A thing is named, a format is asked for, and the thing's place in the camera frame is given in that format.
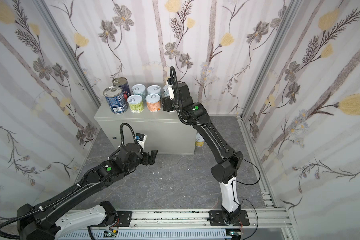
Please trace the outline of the orange label can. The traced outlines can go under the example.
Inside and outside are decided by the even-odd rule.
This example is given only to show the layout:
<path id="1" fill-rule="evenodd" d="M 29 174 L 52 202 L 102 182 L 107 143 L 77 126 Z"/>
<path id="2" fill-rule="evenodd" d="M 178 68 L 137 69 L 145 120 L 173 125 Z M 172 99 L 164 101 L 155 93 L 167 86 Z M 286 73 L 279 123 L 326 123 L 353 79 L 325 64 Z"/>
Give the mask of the orange label can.
<path id="1" fill-rule="evenodd" d="M 150 112 L 161 110 L 161 96 L 158 94 L 149 94 L 146 96 L 147 108 Z"/>

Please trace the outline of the pale blue label can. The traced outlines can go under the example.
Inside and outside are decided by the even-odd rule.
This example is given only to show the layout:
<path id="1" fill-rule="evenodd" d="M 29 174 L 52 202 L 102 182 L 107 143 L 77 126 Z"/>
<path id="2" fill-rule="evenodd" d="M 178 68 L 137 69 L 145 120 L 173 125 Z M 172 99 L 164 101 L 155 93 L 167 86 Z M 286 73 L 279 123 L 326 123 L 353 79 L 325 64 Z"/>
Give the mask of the pale blue label can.
<path id="1" fill-rule="evenodd" d="M 150 94 L 157 94 L 159 96 L 161 96 L 161 87 L 158 85 L 151 85 L 147 88 L 147 93 L 148 95 Z"/>

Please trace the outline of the green label can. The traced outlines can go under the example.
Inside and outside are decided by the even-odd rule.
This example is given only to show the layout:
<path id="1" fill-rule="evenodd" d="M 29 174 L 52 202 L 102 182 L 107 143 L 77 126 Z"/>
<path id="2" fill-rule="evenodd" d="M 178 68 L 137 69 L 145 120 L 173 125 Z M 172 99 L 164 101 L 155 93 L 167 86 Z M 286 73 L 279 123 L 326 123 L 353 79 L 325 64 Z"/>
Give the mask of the green label can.
<path id="1" fill-rule="evenodd" d="M 131 95 L 127 102 L 132 113 L 141 113 L 144 110 L 143 97 L 140 95 Z"/>

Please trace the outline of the light blue label can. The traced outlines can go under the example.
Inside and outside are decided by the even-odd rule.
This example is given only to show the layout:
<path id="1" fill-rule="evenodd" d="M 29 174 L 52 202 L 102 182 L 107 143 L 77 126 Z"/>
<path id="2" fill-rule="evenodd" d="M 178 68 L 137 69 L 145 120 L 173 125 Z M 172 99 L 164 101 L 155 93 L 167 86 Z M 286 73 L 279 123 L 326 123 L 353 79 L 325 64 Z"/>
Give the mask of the light blue label can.
<path id="1" fill-rule="evenodd" d="M 132 87 L 132 92 L 133 95 L 139 95 L 143 98 L 143 100 L 145 100 L 146 95 L 147 95 L 147 91 L 146 91 L 146 86 L 143 84 L 136 84 Z"/>

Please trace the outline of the dark blue tomato can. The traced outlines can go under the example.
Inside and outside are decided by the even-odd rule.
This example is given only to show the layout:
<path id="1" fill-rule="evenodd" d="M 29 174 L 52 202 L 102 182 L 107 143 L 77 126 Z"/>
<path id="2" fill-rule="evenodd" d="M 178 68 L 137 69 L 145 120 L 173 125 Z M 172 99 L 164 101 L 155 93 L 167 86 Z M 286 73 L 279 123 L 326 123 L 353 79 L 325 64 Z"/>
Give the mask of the dark blue tomato can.
<path id="1" fill-rule="evenodd" d="M 128 97 L 131 95 L 131 90 L 130 90 L 128 80 L 124 77 L 118 77 L 118 78 L 114 78 L 112 80 L 112 83 L 113 83 L 113 86 L 120 87 L 122 89 L 123 95 L 124 95 L 125 99 L 127 100 Z"/>

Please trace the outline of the blue nutrition label can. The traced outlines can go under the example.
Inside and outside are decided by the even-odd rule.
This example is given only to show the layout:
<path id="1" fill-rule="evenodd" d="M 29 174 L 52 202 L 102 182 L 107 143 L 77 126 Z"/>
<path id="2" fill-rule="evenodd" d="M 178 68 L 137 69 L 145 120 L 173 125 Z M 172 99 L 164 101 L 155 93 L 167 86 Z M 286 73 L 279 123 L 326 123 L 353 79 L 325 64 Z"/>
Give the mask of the blue nutrition label can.
<path id="1" fill-rule="evenodd" d="M 104 90 L 103 94 L 113 113 L 122 114 L 127 111 L 127 101 L 124 97 L 123 90 L 120 87 L 108 87 Z"/>

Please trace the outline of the teal label can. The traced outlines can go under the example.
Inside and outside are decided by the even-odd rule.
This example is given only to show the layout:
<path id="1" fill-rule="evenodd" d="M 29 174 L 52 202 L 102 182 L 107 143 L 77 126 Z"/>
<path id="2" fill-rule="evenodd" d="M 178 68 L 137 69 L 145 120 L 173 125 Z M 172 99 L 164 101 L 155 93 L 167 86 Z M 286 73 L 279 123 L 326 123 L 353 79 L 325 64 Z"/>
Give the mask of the teal label can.
<path id="1" fill-rule="evenodd" d="M 165 85 L 165 86 L 163 87 L 163 95 L 164 95 L 164 97 L 169 97 L 169 96 L 170 96 L 169 88 L 168 88 L 167 85 Z"/>

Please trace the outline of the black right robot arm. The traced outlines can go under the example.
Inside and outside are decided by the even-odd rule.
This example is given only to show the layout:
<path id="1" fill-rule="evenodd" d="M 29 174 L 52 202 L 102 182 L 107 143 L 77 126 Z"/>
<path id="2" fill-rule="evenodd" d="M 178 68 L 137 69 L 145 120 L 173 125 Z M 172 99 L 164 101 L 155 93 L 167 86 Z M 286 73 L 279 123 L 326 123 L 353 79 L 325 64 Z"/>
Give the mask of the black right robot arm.
<path id="1" fill-rule="evenodd" d="M 188 85 L 167 82 L 168 95 L 161 100 L 164 111 L 176 111 L 179 120 L 193 127 L 212 151 L 217 164 L 211 168 L 222 192 L 222 217 L 227 225 L 238 220 L 242 207 L 238 200 L 236 180 L 243 154 L 235 151 L 215 128 L 205 107 L 193 102 Z"/>

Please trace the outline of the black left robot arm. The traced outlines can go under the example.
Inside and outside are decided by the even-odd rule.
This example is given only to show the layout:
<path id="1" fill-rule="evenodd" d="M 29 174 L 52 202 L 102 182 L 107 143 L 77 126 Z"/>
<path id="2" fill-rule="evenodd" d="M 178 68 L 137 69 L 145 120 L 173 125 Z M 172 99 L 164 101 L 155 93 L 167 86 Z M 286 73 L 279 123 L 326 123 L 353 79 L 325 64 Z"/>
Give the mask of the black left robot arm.
<path id="1" fill-rule="evenodd" d="M 69 214 L 90 196 L 133 173 L 139 165 L 153 165 L 158 152 L 144 152 L 139 144 L 128 143 L 108 160 L 89 169 L 73 186 L 36 206 L 18 209 L 17 227 L 21 240 L 57 240 L 59 237 L 93 225 L 113 225 L 117 211 L 109 201 Z"/>

